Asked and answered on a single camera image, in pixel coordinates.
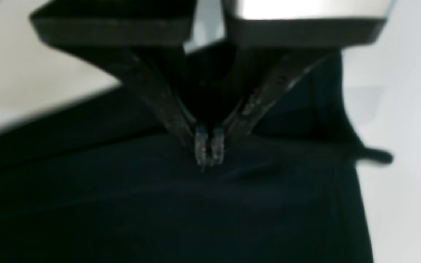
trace black fabric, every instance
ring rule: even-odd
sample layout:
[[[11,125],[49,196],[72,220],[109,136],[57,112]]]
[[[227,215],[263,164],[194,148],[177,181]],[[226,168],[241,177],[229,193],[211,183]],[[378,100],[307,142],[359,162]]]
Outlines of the black fabric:
[[[341,80],[337,55],[204,173],[121,89],[7,133],[0,262],[372,262],[354,162],[391,156],[361,144]]]

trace white surface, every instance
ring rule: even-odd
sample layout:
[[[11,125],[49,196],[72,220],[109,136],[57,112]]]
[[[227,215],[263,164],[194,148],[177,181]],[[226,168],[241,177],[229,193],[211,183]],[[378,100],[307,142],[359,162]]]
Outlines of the white surface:
[[[202,8],[211,8],[209,0]],[[27,14],[44,0],[0,0],[0,127],[105,90],[114,78],[38,43]],[[222,35],[201,21],[196,47]],[[376,263],[421,263],[421,0],[401,0],[374,46],[345,52],[346,108],[387,168],[359,165]]]
[[[394,0],[226,0],[247,20],[369,17],[385,18]]]

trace shiny metal surface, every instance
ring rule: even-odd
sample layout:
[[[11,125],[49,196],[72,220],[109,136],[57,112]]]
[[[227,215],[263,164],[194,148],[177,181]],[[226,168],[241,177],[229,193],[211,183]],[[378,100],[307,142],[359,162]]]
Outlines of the shiny metal surface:
[[[245,20],[324,18],[385,19],[396,0],[224,0],[225,8]]]

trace dark fabric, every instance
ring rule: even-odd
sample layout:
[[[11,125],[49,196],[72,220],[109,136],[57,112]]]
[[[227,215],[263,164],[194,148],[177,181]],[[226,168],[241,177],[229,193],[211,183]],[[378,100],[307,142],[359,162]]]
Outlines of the dark fabric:
[[[204,173],[123,89],[1,136],[0,262],[372,262],[354,162],[391,156],[341,80],[336,55]]]

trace white background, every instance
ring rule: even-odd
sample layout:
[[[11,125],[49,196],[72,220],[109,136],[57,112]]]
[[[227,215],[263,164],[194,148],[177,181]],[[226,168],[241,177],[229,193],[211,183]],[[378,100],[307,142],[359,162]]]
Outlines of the white background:
[[[40,44],[28,14],[45,2],[0,0],[0,130],[116,83]],[[215,3],[201,0],[202,18],[187,49],[224,34],[210,11]],[[366,145],[396,157],[389,167],[358,167],[375,260],[421,263],[421,0],[399,0],[380,40],[347,50],[344,61],[344,95],[354,127]]]

